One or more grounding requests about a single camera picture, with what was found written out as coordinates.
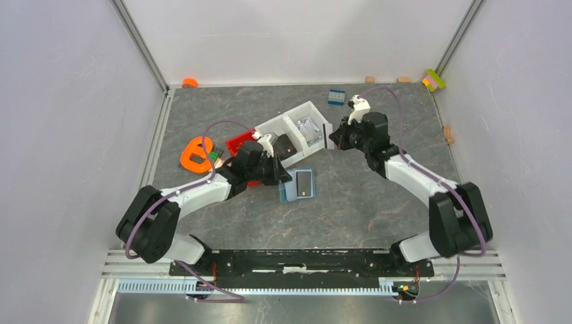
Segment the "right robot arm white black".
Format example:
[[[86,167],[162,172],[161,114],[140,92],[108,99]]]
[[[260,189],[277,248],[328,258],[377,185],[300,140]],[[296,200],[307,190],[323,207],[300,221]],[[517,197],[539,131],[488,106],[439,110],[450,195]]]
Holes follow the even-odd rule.
[[[389,265],[394,273],[407,275],[422,259],[449,258],[472,248],[486,252],[493,231],[478,186],[458,184],[416,163],[391,142],[386,115],[366,113],[360,122],[344,117],[328,138],[336,149],[363,152],[372,171],[428,207],[428,230],[391,246]]]

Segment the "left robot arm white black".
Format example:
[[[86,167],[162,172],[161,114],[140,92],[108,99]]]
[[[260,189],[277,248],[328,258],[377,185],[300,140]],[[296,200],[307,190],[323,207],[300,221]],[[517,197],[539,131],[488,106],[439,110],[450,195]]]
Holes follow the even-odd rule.
[[[268,147],[247,141],[212,175],[175,188],[158,190],[147,185],[137,192],[117,228],[128,259],[155,263],[162,258],[184,262],[196,275],[212,266],[207,247],[194,236],[177,234],[179,220],[211,204],[241,194],[251,182],[278,186],[292,177],[279,155]]]

